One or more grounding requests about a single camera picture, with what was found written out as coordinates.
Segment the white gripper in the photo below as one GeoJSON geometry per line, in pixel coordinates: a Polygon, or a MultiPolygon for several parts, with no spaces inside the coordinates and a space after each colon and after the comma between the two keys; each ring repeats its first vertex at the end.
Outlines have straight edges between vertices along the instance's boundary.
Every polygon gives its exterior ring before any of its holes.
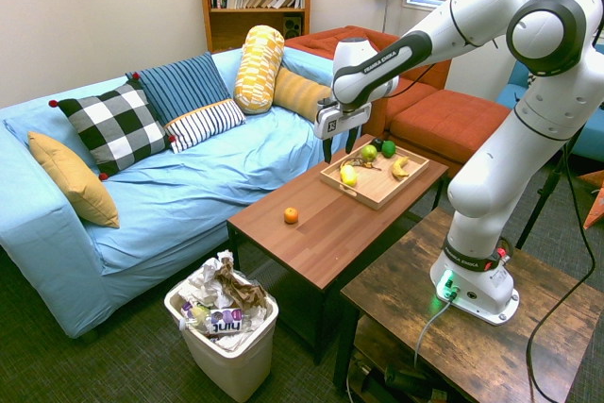
{"type": "Polygon", "coordinates": [[[343,105],[340,103],[332,103],[318,109],[314,124],[314,134],[317,138],[323,140],[325,162],[331,162],[331,138],[339,133],[348,131],[345,153],[350,154],[352,152],[361,130],[360,126],[369,120],[370,114],[370,104],[365,104],[352,111],[343,111],[343,105]]]}

